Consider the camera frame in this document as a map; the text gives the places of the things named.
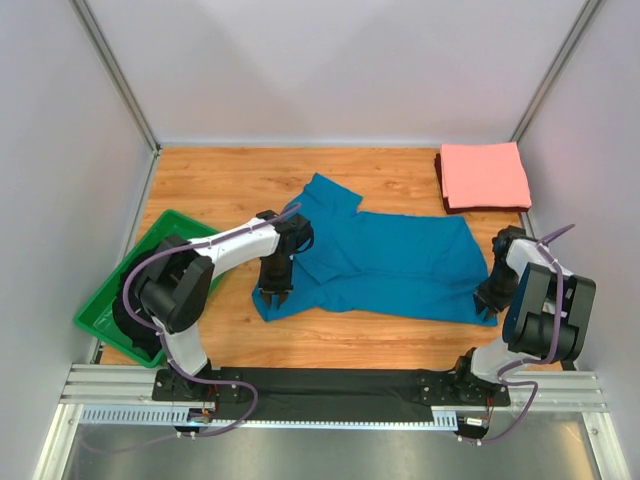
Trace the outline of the blue t shirt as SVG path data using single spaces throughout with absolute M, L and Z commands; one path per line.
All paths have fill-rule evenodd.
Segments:
M 314 244 L 294 257 L 293 290 L 283 304 L 268 306 L 253 291 L 264 321 L 321 308 L 497 325 L 475 306 L 473 293 L 489 273 L 464 218 L 363 211 L 360 195 L 321 174 L 295 200 Z

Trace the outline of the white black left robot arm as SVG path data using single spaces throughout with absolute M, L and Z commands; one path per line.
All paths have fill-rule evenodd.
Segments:
M 311 223 L 297 209 L 267 210 L 208 237 L 168 237 L 131 271 L 123 286 L 125 310 L 155 332 L 169 365 L 183 378 L 210 378 L 198 322 L 218 277 L 258 259 L 258 292 L 267 307 L 281 307 L 293 292 L 294 257 L 314 243 Z

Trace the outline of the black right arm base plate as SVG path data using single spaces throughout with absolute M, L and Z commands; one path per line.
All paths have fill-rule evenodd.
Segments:
M 480 380 L 471 374 L 453 370 L 418 370 L 419 397 L 429 406 L 507 407 L 511 405 L 508 388 Z

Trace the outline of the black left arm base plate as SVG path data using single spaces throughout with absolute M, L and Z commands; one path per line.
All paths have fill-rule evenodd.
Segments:
M 156 373 L 151 398 L 164 402 L 211 401 L 214 386 L 189 380 L 173 368 Z

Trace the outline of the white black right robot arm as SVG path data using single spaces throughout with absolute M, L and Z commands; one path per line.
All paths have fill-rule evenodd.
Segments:
M 540 239 L 509 226 L 493 238 L 492 271 L 474 291 L 476 311 L 506 314 L 491 344 L 470 349 L 452 372 L 451 395 L 487 404 L 508 387 L 508 375 L 531 365 L 573 361 L 582 351 L 596 283 L 565 268 L 550 244 L 572 224 Z

